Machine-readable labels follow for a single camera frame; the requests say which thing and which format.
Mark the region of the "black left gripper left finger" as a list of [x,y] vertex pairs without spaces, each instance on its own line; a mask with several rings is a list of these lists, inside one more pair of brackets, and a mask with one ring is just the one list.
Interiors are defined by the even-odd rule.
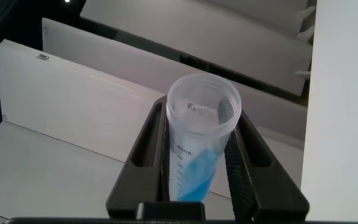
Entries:
[[167,97],[153,104],[106,201],[111,218],[134,218],[141,203],[167,202],[169,128]]

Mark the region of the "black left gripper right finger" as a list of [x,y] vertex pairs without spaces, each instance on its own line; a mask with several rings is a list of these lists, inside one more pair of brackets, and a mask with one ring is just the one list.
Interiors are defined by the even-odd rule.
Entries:
[[307,199],[244,112],[224,157],[236,222],[305,221]]

